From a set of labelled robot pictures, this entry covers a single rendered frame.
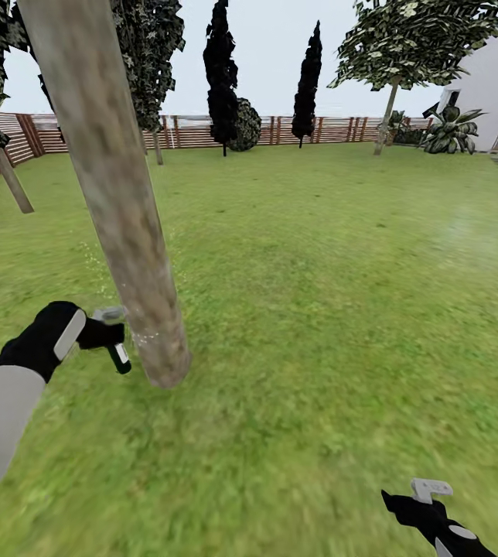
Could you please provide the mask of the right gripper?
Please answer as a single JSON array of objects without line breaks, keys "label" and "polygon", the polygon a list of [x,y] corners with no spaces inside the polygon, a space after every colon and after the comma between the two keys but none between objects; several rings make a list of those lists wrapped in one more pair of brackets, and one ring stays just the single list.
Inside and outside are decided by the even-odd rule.
[{"label": "right gripper", "polygon": [[417,527],[423,535],[425,534],[423,523],[426,516],[436,513],[447,519],[446,508],[442,502],[433,500],[432,504],[423,504],[413,497],[403,495],[393,497],[386,493],[386,490],[381,490],[381,496],[387,504],[387,511],[394,512],[400,524]]}]

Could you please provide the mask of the pesticide atomizer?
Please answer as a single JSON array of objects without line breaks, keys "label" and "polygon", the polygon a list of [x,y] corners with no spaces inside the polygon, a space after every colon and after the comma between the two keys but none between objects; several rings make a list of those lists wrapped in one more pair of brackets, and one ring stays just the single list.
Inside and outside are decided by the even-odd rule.
[{"label": "pesticide atomizer", "polygon": [[128,354],[126,354],[126,349],[123,346],[123,343],[111,344],[108,350],[118,372],[120,372],[120,374],[128,373],[131,370],[131,362]]}]

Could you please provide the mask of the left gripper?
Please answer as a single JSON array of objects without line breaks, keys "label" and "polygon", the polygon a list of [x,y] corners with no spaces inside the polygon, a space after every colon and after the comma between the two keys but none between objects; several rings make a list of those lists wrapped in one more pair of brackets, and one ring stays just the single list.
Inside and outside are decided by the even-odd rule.
[{"label": "left gripper", "polygon": [[97,334],[86,343],[79,343],[84,350],[90,348],[110,346],[111,344],[123,343],[125,339],[125,325],[123,323],[106,325],[99,323]]}]

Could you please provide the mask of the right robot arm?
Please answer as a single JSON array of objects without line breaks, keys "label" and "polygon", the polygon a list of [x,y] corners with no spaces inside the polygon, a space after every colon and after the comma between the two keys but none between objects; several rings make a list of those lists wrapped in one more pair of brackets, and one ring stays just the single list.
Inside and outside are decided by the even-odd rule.
[{"label": "right robot arm", "polygon": [[442,502],[434,501],[431,494],[452,496],[452,487],[438,480],[411,480],[414,496],[391,496],[381,490],[387,511],[396,514],[402,525],[417,527],[435,545],[438,557],[496,557],[480,544],[479,537],[452,519],[447,519]]}]

